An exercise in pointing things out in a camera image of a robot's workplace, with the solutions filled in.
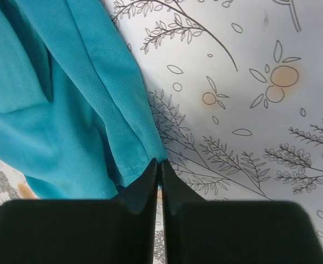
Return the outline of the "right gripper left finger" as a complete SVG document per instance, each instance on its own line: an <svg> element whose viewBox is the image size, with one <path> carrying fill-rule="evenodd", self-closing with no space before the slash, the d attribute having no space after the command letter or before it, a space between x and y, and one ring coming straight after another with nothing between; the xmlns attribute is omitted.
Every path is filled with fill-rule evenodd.
<svg viewBox="0 0 323 264"><path fill-rule="evenodd" d="M0 205L0 263L152 263L158 162L109 200Z"/></svg>

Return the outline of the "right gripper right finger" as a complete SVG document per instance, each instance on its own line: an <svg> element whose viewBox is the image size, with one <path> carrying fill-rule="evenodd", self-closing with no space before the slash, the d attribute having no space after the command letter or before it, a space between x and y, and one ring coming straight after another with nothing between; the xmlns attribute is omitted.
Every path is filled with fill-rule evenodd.
<svg viewBox="0 0 323 264"><path fill-rule="evenodd" d="M323 263L308 214L290 201L208 201L160 166L167 263Z"/></svg>

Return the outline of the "teal t shirt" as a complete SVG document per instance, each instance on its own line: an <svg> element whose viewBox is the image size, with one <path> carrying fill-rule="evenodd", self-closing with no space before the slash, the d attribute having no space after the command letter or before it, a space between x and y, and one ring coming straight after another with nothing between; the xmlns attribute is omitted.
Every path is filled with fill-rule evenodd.
<svg viewBox="0 0 323 264"><path fill-rule="evenodd" d="M166 159L100 1L0 1L0 160L42 199L109 199Z"/></svg>

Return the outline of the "floral patterned table mat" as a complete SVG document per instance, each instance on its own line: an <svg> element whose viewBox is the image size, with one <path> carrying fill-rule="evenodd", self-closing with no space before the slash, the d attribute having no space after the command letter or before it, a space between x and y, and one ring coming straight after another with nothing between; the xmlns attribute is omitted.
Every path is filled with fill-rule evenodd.
<svg viewBox="0 0 323 264"><path fill-rule="evenodd" d="M323 1L100 1L176 175L207 200L292 201L323 249ZM0 205L40 200L0 159Z"/></svg>

